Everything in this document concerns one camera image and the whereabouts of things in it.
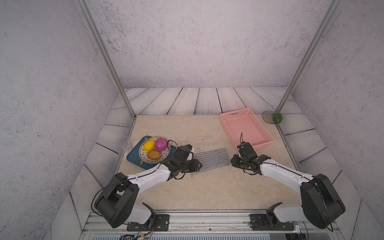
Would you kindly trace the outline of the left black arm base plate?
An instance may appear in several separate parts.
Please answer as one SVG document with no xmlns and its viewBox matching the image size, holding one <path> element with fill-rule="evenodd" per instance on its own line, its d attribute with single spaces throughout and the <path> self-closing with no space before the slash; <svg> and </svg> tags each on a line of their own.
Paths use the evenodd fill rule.
<svg viewBox="0 0 384 240">
<path fill-rule="evenodd" d="M 169 229 L 170 215 L 153 215 L 145 224 L 129 223 L 128 232 L 167 232 Z"/>
</svg>

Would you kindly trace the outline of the pink plastic basket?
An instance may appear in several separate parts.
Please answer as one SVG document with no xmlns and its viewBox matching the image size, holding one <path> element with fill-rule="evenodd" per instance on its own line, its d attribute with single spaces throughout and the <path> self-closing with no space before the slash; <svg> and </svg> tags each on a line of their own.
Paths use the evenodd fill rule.
<svg viewBox="0 0 384 240">
<path fill-rule="evenodd" d="M 234 148 L 241 142 L 248 142 L 257 151 L 275 141 L 250 108 L 223 113 L 220 118 L 221 125 Z"/>
</svg>

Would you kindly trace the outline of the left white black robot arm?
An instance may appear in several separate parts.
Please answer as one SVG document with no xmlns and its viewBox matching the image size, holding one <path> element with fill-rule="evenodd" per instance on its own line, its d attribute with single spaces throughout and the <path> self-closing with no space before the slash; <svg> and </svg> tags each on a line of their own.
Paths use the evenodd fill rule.
<svg viewBox="0 0 384 240">
<path fill-rule="evenodd" d="M 203 165 L 194 158 L 194 151 L 191 145 L 179 146 L 173 155 L 149 170 L 130 176 L 117 173 L 96 193 L 92 210 L 96 210 L 112 228 L 131 223 L 152 230 L 156 212 L 148 204 L 136 205 L 137 197 L 160 183 L 178 180 L 179 174 L 198 172 Z"/>
</svg>

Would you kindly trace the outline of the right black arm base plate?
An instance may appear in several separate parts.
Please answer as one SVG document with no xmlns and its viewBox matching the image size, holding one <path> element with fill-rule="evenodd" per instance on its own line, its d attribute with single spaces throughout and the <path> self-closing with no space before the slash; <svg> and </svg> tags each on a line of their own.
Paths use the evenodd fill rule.
<svg viewBox="0 0 384 240">
<path fill-rule="evenodd" d="M 293 223 L 280 222 L 273 214 L 250 214 L 250 228 L 253 231 L 293 231 Z"/>
</svg>

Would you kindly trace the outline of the grey striped square dishcloth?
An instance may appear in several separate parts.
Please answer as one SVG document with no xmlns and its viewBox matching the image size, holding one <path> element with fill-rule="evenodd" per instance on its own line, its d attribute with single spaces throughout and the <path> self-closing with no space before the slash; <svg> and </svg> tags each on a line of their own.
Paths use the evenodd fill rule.
<svg viewBox="0 0 384 240">
<path fill-rule="evenodd" d="M 202 164 L 200 170 L 195 172 L 195 174 L 228 166 L 230 164 L 230 158 L 226 149 L 198 153 L 194 156 L 194 159 L 197 159 Z"/>
</svg>

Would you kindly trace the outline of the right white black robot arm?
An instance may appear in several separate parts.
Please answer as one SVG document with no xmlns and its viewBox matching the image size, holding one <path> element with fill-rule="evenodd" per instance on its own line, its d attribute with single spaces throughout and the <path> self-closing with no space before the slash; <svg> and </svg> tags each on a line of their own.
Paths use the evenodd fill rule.
<svg viewBox="0 0 384 240">
<path fill-rule="evenodd" d="M 310 222 L 319 229 L 326 229 L 346 212 L 346 207 L 329 178 L 323 174 L 305 174 L 281 165 L 266 155 L 234 155 L 231 165 L 249 175 L 272 178 L 301 196 L 301 203 L 277 203 L 267 211 L 271 227 L 277 223 Z"/>
</svg>

